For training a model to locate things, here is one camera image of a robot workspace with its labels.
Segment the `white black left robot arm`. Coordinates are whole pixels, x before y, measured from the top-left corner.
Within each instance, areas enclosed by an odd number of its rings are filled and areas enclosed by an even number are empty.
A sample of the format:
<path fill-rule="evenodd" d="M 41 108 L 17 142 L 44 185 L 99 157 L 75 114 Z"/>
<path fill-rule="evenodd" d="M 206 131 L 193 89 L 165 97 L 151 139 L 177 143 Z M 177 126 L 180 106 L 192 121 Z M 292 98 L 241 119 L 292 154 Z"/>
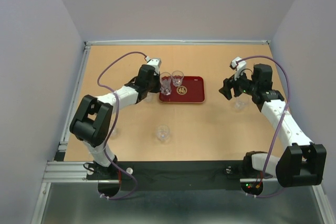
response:
<path fill-rule="evenodd" d="M 106 179 L 116 175 L 117 166 L 113 162 L 117 162 L 117 157 L 106 145 L 112 115 L 144 100 L 148 93 L 160 91 L 160 66 L 160 59 L 151 59 L 140 67 L 136 77 L 117 91 L 82 98 L 69 131 L 84 143 L 93 156 L 90 171 L 100 173 Z"/>

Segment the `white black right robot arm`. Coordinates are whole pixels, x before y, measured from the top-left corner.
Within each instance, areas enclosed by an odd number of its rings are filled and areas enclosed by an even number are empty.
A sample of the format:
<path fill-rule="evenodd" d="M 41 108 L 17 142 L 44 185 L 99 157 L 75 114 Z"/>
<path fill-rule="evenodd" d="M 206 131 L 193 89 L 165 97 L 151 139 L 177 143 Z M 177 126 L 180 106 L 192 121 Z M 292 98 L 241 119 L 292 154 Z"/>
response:
<path fill-rule="evenodd" d="M 327 150 L 304 134 L 288 111 L 281 92 L 272 88 L 272 67 L 262 63 L 254 65 L 251 78 L 245 74 L 246 62 L 239 57 L 230 67 L 236 72 L 223 81 L 219 92 L 227 100 L 242 94 L 251 96 L 252 102 L 275 129 L 273 139 L 280 139 L 285 149 L 280 158 L 265 152 L 247 153 L 241 165 L 243 174 L 253 177 L 261 171 L 277 178 L 282 187 L 321 184 Z"/>

